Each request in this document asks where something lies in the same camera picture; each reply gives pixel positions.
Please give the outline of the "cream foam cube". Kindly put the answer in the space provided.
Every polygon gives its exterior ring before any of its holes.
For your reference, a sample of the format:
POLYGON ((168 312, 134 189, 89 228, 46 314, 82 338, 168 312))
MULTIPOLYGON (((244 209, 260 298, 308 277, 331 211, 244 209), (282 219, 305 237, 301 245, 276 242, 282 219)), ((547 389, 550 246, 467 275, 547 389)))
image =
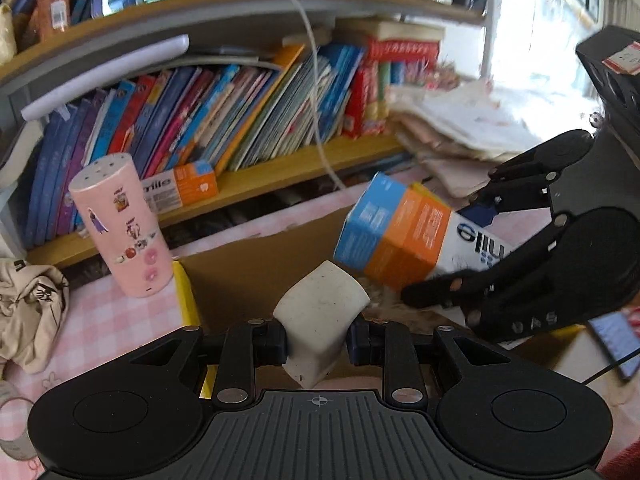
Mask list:
POLYGON ((329 260, 292 286, 273 311, 286 333, 288 376, 304 389, 322 382, 340 357, 349 326, 368 304, 356 278, 329 260))

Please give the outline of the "usmile white orange box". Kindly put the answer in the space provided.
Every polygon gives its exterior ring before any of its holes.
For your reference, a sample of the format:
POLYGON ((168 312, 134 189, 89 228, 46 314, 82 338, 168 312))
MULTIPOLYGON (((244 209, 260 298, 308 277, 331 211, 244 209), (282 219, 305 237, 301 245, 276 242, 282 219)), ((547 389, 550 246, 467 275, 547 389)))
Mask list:
POLYGON ((434 196, 379 172, 349 211, 333 258, 398 292, 437 275, 487 270, 512 249, 434 196))

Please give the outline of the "clear packing tape roll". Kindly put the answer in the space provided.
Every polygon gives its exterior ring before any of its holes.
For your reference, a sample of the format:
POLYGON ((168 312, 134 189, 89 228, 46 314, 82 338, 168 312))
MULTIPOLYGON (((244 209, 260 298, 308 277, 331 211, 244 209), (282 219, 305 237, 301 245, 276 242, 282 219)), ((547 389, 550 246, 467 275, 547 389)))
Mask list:
POLYGON ((28 433, 28 418, 34 402, 23 396, 14 385, 6 380, 1 382, 1 408, 10 408, 6 412, 8 430, 1 433, 1 449, 19 462, 28 462, 37 457, 37 452, 28 433))

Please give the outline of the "black smartphone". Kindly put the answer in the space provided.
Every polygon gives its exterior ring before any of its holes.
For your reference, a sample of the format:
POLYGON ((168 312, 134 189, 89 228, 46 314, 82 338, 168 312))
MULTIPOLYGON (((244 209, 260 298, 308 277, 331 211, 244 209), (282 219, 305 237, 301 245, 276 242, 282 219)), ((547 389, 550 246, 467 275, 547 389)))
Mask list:
POLYGON ((639 370, 639 336, 624 311, 593 318, 588 326, 611 364, 636 352, 633 358, 620 363, 616 373, 623 382, 630 382, 639 370))

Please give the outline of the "yellow cardboard box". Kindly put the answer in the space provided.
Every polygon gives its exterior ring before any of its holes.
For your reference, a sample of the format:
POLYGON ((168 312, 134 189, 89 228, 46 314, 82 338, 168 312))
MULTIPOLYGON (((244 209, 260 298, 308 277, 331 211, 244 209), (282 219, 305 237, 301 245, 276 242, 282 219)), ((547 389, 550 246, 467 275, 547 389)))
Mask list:
MULTIPOLYGON (((224 334, 229 328, 253 318, 268 320, 281 297, 299 280, 333 254, 338 234, 351 206, 315 216, 294 224, 286 220, 284 229, 273 234, 238 238, 215 248, 178 258, 176 289, 185 292, 191 304, 179 300, 186 325, 203 326, 206 333, 224 334)), ((431 335, 433 328, 445 324, 445 317, 433 311, 416 311, 394 304, 382 295, 383 289, 360 280, 371 300, 384 307, 370 308, 366 318, 382 318, 407 325, 413 333, 431 335)), ((558 370, 556 364, 578 335, 583 325, 555 330, 515 346, 515 353, 542 366, 558 370)), ((300 385, 282 368, 261 366, 256 370, 258 392, 265 388, 300 389, 300 385)), ((375 389, 382 392, 382 372, 374 366, 349 364, 346 351, 338 358, 328 376, 316 385, 320 390, 375 389)))

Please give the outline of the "stack of papers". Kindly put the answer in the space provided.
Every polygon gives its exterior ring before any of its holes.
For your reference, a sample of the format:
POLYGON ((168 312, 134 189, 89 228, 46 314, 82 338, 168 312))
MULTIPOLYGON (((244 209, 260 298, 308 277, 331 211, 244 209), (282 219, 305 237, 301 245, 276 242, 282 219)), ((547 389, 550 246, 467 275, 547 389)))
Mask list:
POLYGON ((485 79, 448 91, 393 86, 388 108, 397 139, 456 200, 486 185, 489 170, 539 143, 492 98, 485 79))

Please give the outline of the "pink sticker cylinder canister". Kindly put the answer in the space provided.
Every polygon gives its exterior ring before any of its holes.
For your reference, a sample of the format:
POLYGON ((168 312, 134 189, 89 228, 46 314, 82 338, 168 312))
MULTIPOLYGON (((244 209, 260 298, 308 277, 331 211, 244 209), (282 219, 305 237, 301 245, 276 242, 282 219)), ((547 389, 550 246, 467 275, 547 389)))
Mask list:
POLYGON ((126 296, 151 296, 170 282, 171 253, 129 154, 106 155, 85 166, 68 190, 94 246, 126 296))

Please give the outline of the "row of children's books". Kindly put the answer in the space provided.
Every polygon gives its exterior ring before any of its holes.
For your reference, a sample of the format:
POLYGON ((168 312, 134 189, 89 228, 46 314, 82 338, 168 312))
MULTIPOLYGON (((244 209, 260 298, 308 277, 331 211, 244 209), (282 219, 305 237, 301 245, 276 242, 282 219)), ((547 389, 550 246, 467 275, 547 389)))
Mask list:
POLYGON ((68 186, 109 154, 129 154, 145 180, 198 160, 223 174, 339 134, 377 134, 386 113, 378 63, 430 70, 442 39, 437 29, 375 20, 341 20, 334 36, 328 44, 296 40, 268 60, 174 58, 41 117, 25 246, 80 228, 68 186))

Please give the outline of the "cream canvas tote bag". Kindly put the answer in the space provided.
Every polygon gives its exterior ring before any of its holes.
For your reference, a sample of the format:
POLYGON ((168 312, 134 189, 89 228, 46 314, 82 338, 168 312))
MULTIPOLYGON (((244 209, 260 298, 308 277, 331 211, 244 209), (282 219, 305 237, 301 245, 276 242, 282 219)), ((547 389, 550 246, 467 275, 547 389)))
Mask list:
POLYGON ((12 362, 42 372, 70 305, 70 284, 55 266, 1 259, 1 370, 12 362))

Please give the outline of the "white foam tube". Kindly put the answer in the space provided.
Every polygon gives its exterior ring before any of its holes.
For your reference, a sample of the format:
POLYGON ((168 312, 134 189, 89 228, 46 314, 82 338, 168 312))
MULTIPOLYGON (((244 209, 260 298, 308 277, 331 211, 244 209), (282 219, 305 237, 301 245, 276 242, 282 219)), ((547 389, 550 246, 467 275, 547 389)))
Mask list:
POLYGON ((26 122, 40 119, 67 102, 79 98, 88 91, 104 86, 110 81, 122 79, 129 73, 138 72, 142 68, 160 64, 178 58, 190 47, 190 37, 187 34, 178 35, 149 46, 133 50, 129 53, 113 58, 91 70, 87 70, 76 77, 70 78, 64 84, 45 93, 21 109, 21 115, 26 122))

